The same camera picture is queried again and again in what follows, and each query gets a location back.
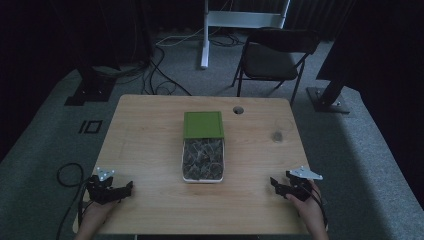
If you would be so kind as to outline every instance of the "green box lid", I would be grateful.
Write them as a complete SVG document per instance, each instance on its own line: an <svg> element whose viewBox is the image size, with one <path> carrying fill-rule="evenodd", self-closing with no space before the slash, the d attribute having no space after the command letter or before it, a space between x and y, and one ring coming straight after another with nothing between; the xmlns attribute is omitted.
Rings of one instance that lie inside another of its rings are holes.
<svg viewBox="0 0 424 240"><path fill-rule="evenodd" d="M224 138L221 112L185 112L184 139Z"/></svg>

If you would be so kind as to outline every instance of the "wooden table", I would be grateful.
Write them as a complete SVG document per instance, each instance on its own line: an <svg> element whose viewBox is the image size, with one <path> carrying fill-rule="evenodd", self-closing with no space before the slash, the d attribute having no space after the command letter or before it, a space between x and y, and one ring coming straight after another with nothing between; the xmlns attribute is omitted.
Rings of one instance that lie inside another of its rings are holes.
<svg viewBox="0 0 424 240"><path fill-rule="evenodd" d="M242 114L234 113L242 107ZM183 181L186 111L221 111L225 132L224 179ZM273 133L283 129L283 141ZM116 108L97 165L115 170L114 187L134 181L100 233L307 233L292 204L274 193L269 177L308 166L285 99L124 95Z"/></svg>

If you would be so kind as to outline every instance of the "chair seat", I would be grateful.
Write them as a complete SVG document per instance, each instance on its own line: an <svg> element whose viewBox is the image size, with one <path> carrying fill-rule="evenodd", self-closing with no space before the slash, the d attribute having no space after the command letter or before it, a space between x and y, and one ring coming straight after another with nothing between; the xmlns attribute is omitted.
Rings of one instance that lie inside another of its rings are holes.
<svg viewBox="0 0 424 240"><path fill-rule="evenodd" d="M243 62L244 73L250 78L293 80L297 77L296 64L290 53L274 51L259 44L249 45Z"/></svg>

